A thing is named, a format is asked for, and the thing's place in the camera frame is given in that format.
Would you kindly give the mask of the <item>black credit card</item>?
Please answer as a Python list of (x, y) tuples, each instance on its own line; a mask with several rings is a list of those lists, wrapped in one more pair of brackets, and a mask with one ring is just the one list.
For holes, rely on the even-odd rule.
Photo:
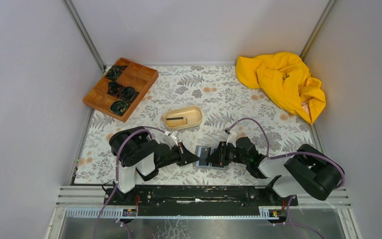
[(211, 147), (200, 147), (198, 151), (198, 155), (200, 160), (196, 163), (198, 167), (208, 167), (209, 162), (207, 162), (207, 157), (211, 154)]

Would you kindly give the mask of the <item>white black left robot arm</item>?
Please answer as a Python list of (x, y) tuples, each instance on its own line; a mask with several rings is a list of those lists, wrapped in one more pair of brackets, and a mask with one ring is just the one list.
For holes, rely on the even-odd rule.
[[(164, 133), (173, 145), (158, 143), (153, 139), (150, 129)], [(115, 160), (114, 188), (119, 194), (126, 194), (136, 185), (135, 174), (144, 181), (158, 175), (159, 169), (169, 166), (185, 166), (199, 161), (199, 157), (190, 152), (178, 141), (178, 132), (167, 131), (151, 126), (138, 126), (114, 134), (110, 140)]]

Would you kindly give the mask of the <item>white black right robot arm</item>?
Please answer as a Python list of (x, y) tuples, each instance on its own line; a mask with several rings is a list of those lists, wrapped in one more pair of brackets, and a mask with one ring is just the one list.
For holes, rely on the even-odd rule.
[(309, 144), (296, 152), (268, 157), (248, 137), (242, 137), (234, 143), (221, 141), (206, 161), (220, 167), (243, 164), (255, 178), (272, 178), (269, 188), (282, 198), (307, 193), (324, 201), (345, 181), (343, 168)]

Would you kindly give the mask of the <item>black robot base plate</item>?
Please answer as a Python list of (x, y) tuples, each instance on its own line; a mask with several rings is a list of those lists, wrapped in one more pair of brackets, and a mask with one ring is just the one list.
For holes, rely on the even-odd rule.
[(131, 206), (139, 216), (268, 216), (278, 217), (287, 203), (298, 200), (281, 197), (271, 187), (258, 186), (152, 186), (138, 185), (127, 193), (104, 188), (110, 206)]

